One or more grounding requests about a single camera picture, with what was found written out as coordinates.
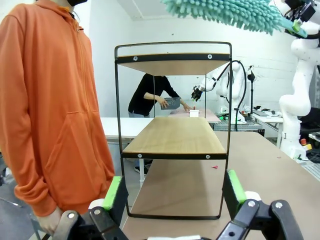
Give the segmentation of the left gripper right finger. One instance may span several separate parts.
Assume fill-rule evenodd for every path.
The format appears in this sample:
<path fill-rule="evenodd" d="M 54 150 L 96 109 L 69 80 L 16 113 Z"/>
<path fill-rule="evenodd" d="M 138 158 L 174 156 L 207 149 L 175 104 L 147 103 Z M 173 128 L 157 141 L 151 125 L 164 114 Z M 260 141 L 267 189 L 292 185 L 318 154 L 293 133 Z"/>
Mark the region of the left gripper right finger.
<path fill-rule="evenodd" d="M 260 231 L 266 240 L 302 240 L 303 234 L 290 204 L 278 199 L 267 205 L 249 198 L 234 170 L 226 170 L 222 194 L 231 218 L 218 240 L 244 240 Z"/>

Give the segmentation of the person right hand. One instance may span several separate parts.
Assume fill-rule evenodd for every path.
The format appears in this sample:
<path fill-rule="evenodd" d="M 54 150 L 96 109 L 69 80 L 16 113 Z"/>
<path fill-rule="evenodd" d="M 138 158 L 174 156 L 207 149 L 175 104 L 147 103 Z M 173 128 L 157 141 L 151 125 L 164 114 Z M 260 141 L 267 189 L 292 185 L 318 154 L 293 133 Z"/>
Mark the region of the person right hand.
<path fill-rule="evenodd" d="M 47 216 L 37 216 L 36 218 L 37 218 L 41 228 L 46 233 L 53 236 L 58 225 L 59 225 L 62 214 L 63 214 L 63 212 L 61 211 L 61 209 L 59 207 L 56 207 L 55 210 L 51 214 L 49 214 Z"/>

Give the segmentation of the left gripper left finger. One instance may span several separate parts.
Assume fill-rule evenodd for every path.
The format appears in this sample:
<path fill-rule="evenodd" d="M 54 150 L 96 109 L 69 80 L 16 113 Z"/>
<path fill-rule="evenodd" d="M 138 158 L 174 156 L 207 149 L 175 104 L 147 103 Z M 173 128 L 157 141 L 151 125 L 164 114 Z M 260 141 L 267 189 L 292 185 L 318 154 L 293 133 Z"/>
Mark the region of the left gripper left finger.
<path fill-rule="evenodd" d="M 65 211 L 56 228 L 53 240 L 126 240 L 120 228 L 128 203 L 128 190 L 123 176 L 114 176 L 102 203 L 85 214 Z"/>

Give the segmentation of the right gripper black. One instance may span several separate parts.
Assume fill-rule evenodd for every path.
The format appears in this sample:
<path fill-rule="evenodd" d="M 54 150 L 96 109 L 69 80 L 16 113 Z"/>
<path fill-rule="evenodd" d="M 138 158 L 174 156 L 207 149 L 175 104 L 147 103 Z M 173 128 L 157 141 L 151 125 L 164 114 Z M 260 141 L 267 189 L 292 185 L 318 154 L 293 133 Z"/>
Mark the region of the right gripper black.
<path fill-rule="evenodd" d="M 299 32 L 303 22 L 309 21 L 316 13 L 314 0 L 285 0 L 284 1 L 290 8 L 285 14 L 292 24 L 292 29 Z"/>

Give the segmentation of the black lab robot gripper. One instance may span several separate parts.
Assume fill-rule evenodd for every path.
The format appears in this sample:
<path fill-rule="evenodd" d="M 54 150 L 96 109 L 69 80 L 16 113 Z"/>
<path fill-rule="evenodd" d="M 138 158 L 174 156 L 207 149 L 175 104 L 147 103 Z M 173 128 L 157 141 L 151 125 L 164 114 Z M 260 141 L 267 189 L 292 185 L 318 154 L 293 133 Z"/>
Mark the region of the black lab robot gripper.
<path fill-rule="evenodd" d="M 205 87 L 202 86 L 201 84 L 198 84 L 198 85 L 195 85 L 193 87 L 193 92 L 191 94 L 191 98 L 193 101 L 198 101 L 201 96 L 202 96 L 202 93 L 205 91 Z"/>

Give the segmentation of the black sweater person right hand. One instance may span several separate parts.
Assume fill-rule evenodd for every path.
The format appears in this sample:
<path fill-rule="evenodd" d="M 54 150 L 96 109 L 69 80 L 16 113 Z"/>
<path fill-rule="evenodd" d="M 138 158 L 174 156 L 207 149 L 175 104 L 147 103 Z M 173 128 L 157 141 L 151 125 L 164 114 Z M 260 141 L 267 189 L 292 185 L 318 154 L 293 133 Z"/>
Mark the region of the black sweater person right hand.
<path fill-rule="evenodd" d="M 164 98 L 162 98 L 161 96 L 157 96 L 156 100 L 162 108 L 164 108 L 164 109 L 167 108 L 168 102 Z"/>

